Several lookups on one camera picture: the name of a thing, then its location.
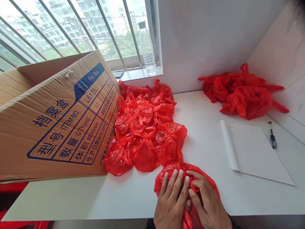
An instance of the window sill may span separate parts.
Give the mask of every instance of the window sill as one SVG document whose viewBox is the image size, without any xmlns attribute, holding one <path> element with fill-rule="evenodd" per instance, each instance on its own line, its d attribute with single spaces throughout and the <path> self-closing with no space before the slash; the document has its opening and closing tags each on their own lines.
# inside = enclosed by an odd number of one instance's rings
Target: window sill
<svg viewBox="0 0 305 229">
<path fill-rule="evenodd" d="M 140 69 L 132 69 L 125 71 L 121 78 L 117 79 L 117 81 L 122 80 L 124 82 L 132 81 L 132 80 L 138 80 L 142 78 L 149 78 L 149 77 L 155 77 L 162 75 L 162 67 L 157 66 L 156 67 L 156 74 L 150 76 L 147 74 L 146 68 L 140 68 Z"/>
</svg>

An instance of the black pen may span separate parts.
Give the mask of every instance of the black pen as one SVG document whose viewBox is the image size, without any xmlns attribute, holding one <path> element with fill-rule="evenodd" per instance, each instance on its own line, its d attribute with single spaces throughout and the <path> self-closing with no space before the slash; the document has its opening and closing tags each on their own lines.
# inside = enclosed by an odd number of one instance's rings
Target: black pen
<svg viewBox="0 0 305 229">
<path fill-rule="evenodd" d="M 271 130 L 271 135 L 270 135 L 270 138 L 271 138 L 271 145 L 272 145 L 272 148 L 273 149 L 276 149 L 277 148 L 277 145 L 276 145 L 276 140 L 275 140 L 275 137 L 273 135 L 273 131 L 272 131 L 272 127 L 271 127 L 271 123 L 272 122 L 268 122 L 270 124 L 270 130 Z"/>
</svg>

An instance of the plastic water bottle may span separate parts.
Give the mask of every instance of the plastic water bottle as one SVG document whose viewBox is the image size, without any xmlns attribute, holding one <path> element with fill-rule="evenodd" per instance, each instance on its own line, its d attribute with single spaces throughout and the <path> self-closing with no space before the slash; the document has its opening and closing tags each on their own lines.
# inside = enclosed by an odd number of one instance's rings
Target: plastic water bottle
<svg viewBox="0 0 305 229">
<path fill-rule="evenodd" d="M 146 29 L 145 21 L 138 23 L 140 28 L 140 46 L 143 53 L 145 67 L 148 75 L 156 74 L 155 55 L 153 54 L 153 44 Z"/>
</svg>

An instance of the paper notebook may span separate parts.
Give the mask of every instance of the paper notebook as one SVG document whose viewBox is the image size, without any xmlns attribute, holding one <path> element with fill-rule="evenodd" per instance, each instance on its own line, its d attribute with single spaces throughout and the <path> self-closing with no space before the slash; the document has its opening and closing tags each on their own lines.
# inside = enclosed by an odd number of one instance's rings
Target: paper notebook
<svg viewBox="0 0 305 229">
<path fill-rule="evenodd" d="M 231 169 L 295 185 L 260 127 L 220 121 Z"/>
</svg>

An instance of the white table surface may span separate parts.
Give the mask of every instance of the white table surface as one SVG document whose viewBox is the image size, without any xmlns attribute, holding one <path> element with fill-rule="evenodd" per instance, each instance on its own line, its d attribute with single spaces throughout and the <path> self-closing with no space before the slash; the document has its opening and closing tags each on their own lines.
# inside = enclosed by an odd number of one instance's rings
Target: white table surface
<svg viewBox="0 0 305 229">
<path fill-rule="evenodd" d="M 230 215 L 305 214 L 305 146 L 273 121 L 277 155 L 296 186 L 230 169 L 220 120 L 262 127 L 269 137 L 269 116 L 247 121 L 219 112 L 202 91 L 175 94 L 174 121 L 188 133 L 184 161 L 200 167 L 217 184 Z M 133 168 L 121 177 L 85 177 L 31 182 L 4 216 L 4 221 L 152 218 L 153 191 L 162 166 L 151 173 Z"/>
</svg>

